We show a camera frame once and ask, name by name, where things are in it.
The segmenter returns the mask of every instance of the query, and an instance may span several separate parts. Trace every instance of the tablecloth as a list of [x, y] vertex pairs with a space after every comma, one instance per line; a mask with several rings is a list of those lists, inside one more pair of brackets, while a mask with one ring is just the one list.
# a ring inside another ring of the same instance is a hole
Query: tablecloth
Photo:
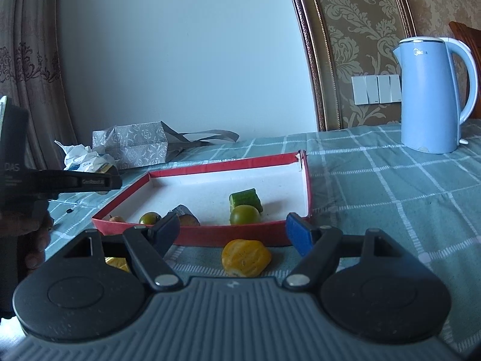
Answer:
[[[186, 150], [175, 162], [133, 169], [124, 187], [149, 170], [305, 150], [313, 195], [313, 222], [346, 234], [381, 228], [448, 286], [453, 306], [441, 337], [468, 351], [481, 340], [481, 121], [463, 125], [468, 145], [446, 155], [401, 144], [400, 125], [359, 126], [331, 132], [256, 138]], [[51, 256], [81, 230], [117, 192], [62, 194], [50, 204], [55, 219]], [[293, 247], [272, 248], [263, 275], [283, 279], [300, 257]], [[186, 281], [224, 275], [221, 249], [173, 246], [165, 259]], [[355, 263], [349, 259], [341, 267]]]

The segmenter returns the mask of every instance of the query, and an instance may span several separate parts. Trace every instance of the hand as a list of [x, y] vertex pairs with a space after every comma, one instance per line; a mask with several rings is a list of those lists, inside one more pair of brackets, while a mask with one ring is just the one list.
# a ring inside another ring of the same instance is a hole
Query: hand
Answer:
[[45, 262], [45, 248], [50, 243], [49, 230], [54, 226], [54, 221], [47, 212], [40, 223], [37, 220], [26, 217], [24, 214], [14, 212], [0, 213], [0, 237], [21, 236], [33, 234], [32, 251], [25, 257], [25, 265], [34, 270]]

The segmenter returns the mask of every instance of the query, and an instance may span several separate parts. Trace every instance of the electric kettle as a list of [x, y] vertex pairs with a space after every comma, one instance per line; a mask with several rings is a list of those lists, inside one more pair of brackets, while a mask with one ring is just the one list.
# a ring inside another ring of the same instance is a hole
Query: electric kettle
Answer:
[[[452, 38], [416, 36], [401, 40], [393, 53], [402, 70], [402, 143], [421, 152], [453, 152], [461, 140], [461, 124], [473, 111], [478, 94], [470, 48]], [[470, 80], [463, 110], [453, 53], [463, 60]]]

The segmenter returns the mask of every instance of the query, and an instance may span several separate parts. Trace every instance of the white switch panel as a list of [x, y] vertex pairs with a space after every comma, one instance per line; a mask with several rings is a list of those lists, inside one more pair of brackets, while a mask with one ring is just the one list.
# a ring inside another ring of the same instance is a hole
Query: white switch panel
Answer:
[[351, 81], [357, 105], [401, 101], [401, 83], [397, 74], [353, 76]]

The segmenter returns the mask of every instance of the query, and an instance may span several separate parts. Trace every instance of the cucumber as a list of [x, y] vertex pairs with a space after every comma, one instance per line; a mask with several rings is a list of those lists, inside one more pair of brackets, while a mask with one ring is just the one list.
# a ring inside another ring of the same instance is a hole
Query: cucumber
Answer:
[[251, 205], [257, 209], [259, 213], [262, 213], [261, 200], [256, 194], [256, 189], [239, 191], [229, 195], [230, 211], [239, 205]]

